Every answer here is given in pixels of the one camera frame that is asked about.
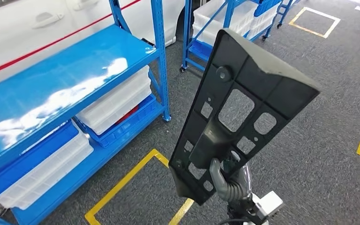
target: black cable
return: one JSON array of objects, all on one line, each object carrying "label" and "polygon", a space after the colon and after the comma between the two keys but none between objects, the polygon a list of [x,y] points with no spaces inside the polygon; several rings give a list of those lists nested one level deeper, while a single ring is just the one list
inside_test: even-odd
[{"label": "black cable", "polygon": [[225,219],[223,221],[221,221],[220,223],[218,223],[217,225],[224,225],[224,224],[228,224],[230,222],[250,222],[250,219]]}]

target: white car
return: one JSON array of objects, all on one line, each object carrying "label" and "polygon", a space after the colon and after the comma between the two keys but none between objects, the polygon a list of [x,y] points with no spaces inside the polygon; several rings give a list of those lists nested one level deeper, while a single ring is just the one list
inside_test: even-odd
[{"label": "white car", "polygon": [[[133,1],[119,1],[130,4],[125,21],[133,35],[155,43],[150,0]],[[185,1],[162,1],[170,45]],[[113,24],[110,13],[109,0],[0,0],[0,81]]]}]

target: black plastic bracket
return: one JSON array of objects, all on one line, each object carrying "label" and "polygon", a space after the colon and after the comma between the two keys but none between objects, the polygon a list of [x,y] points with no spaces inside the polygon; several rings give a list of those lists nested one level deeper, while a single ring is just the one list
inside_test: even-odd
[{"label": "black plastic bracket", "polygon": [[[220,121],[219,114],[234,89],[251,99],[254,108],[245,114],[236,131],[230,131]],[[209,174],[212,158],[222,161],[231,151],[239,155],[240,160],[230,171],[222,170],[229,178],[318,94],[316,83],[297,69],[233,31],[220,30],[169,161],[178,195],[191,198],[199,205],[205,203],[215,193],[214,188],[204,186],[206,182],[212,184]],[[208,117],[201,112],[205,103],[211,107]],[[276,123],[262,134],[255,129],[255,123],[263,113],[273,116]],[[237,147],[242,137],[255,145],[249,153]],[[193,145],[191,151],[186,149],[186,143]],[[191,163],[206,169],[200,178],[190,172]]]}]

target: blue metal shelf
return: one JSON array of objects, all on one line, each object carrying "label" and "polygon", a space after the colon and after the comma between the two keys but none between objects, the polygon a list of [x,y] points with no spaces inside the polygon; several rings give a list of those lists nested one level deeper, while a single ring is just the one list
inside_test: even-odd
[{"label": "blue metal shelf", "polygon": [[145,65],[157,60],[160,102],[106,149],[94,151],[27,210],[13,209],[20,225],[37,224],[129,143],[158,115],[169,121],[161,0],[150,0],[155,47],[135,38],[118,0],[109,0],[115,24],[0,83],[0,169]]},{"label": "blue metal shelf", "polygon": [[90,139],[94,151],[84,159],[77,167],[49,189],[42,197],[33,203],[28,209],[13,208],[12,212],[21,225],[35,225],[49,215],[61,202],[75,192],[87,179],[116,155],[134,137],[145,129],[157,116],[163,113],[164,107],[155,101],[155,110],[133,126],[120,140],[109,146],[101,147]]},{"label": "blue metal shelf", "polygon": [[1,82],[0,167],[152,62],[159,51],[112,25]]},{"label": "blue metal shelf", "polygon": [[[209,60],[210,53],[211,53],[213,47],[210,46],[207,43],[198,41],[197,40],[198,36],[205,30],[205,28],[214,19],[214,17],[216,17],[216,15],[224,8],[225,5],[227,5],[227,11],[226,11],[226,14],[225,14],[225,20],[224,20],[223,27],[228,28],[230,26],[230,21],[231,21],[231,17],[233,15],[233,12],[234,12],[234,8],[239,6],[240,4],[242,4],[243,2],[245,2],[247,0],[225,0],[224,4],[212,15],[210,20],[205,24],[204,27],[201,28],[199,33],[197,35],[195,35],[194,38],[190,38],[191,5],[192,5],[191,1],[192,0],[186,0],[186,6],[185,6],[184,33],[183,33],[183,35],[184,35],[184,37],[183,37],[183,40],[184,40],[183,41],[183,61],[182,61],[182,65],[181,65],[181,68],[180,68],[181,71],[184,71],[185,69],[188,68],[188,63],[192,64],[193,66],[197,67],[200,70],[205,70],[205,68],[202,65],[200,65],[197,62],[193,61],[189,57],[189,53],[192,53],[193,55],[195,55],[196,57],[202,59],[205,62],[207,62]],[[271,28],[272,28],[273,23],[275,22],[276,17],[277,16],[275,16],[273,18],[272,23],[271,23],[270,26],[268,26],[266,29],[261,31],[256,36],[254,36],[252,39],[250,39],[250,41],[254,41],[254,40],[258,39],[264,33],[265,33],[265,35],[263,36],[263,38],[264,38],[263,40],[268,38],[270,36]]]}]

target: red object in bin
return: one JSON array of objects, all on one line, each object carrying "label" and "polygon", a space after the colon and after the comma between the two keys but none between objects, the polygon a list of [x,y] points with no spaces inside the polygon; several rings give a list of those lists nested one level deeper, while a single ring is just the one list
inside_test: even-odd
[{"label": "red object in bin", "polygon": [[120,124],[122,121],[126,120],[127,117],[131,116],[133,113],[135,113],[139,109],[139,105],[136,105],[132,110],[130,110],[128,113],[126,113],[122,118],[120,118],[115,125]]}]

